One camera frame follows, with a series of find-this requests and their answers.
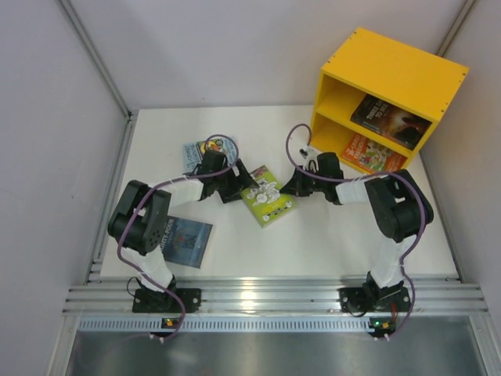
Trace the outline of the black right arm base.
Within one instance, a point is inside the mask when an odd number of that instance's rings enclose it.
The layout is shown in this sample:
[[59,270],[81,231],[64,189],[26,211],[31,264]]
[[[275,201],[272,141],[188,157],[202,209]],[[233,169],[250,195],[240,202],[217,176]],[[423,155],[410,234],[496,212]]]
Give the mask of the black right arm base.
[[367,313],[408,312],[411,306],[409,291],[400,280],[389,287],[381,287],[372,277],[366,274],[366,280],[359,287],[343,287],[338,290],[341,311],[355,317]]

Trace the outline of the Three Days To See book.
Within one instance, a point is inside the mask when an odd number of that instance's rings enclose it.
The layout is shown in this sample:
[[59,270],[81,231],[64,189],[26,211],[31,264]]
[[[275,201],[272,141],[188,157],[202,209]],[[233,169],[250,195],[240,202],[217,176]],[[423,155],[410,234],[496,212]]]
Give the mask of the Three Days To See book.
[[427,119],[369,94],[352,113],[351,121],[410,150],[431,126]]

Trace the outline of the orange treehouse book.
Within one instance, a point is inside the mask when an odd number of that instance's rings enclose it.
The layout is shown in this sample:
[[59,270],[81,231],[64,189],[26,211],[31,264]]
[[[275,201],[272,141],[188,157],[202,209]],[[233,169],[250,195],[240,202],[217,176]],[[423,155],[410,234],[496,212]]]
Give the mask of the orange treehouse book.
[[374,172],[395,172],[406,162],[401,154],[355,134],[345,147],[341,158],[369,174]]

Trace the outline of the green comic book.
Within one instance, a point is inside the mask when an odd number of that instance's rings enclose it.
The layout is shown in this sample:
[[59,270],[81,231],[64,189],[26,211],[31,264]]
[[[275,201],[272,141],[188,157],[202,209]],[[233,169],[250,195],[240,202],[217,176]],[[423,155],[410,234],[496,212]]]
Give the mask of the green comic book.
[[266,165],[250,174],[256,186],[246,188],[240,196],[261,228],[265,228],[291,213],[296,208],[295,199],[281,193],[283,184]]

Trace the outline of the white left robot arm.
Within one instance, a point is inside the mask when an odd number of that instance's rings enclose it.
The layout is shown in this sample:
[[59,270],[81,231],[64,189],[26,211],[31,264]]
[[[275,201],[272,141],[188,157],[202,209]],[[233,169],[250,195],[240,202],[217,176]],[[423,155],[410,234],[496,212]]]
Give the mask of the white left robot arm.
[[168,210],[202,201],[218,193],[224,203],[258,184],[240,159],[229,164],[226,155],[207,151],[202,161],[178,178],[149,186],[131,180],[125,186],[107,225],[117,242],[117,257],[140,275],[146,289],[174,294],[175,277],[167,267],[160,243],[168,227]]

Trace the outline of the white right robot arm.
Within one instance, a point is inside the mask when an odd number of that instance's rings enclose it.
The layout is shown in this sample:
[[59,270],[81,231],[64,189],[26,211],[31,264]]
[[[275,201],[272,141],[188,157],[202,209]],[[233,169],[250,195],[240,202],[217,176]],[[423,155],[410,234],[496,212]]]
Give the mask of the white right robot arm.
[[346,179],[335,153],[305,150],[303,154],[305,163],[295,167],[280,192],[295,197],[319,192],[332,204],[370,205],[384,242],[361,292],[364,301],[373,306],[388,302],[403,290],[403,255],[434,219],[429,201],[406,169]]

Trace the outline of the light blue treehouse book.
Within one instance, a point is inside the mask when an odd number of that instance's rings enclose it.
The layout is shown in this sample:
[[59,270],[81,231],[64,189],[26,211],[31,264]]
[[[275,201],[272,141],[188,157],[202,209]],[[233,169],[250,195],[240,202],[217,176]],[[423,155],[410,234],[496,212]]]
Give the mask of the light blue treehouse book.
[[235,144],[226,137],[212,137],[210,140],[185,143],[182,146],[182,159],[185,172],[192,172],[202,163],[206,150],[222,152],[228,159],[228,164],[235,162],[237,151]]

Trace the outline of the Nineteen Eighty-Four blue book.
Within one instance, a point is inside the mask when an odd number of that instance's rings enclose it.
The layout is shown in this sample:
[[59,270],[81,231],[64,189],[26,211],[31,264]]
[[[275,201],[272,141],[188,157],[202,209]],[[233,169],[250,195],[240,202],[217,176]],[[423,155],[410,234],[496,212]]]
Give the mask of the Nineteen Eighty-Four blue book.
[[199,269],[213,226],[168,216],[160,249],[166,262]]

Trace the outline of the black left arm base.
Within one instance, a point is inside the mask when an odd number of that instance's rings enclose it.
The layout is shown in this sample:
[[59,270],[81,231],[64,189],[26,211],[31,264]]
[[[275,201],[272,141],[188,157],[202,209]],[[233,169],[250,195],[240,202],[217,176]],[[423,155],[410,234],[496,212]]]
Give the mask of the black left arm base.
[[[163,291],[147,288],[136,277],[139,287],[133,294],[133,313],[181,313],[182,307],[175,298]],[[186,313],[195,313],[200,308],[202,291],[199,288],[179,288],[171,290],[185,306]]]

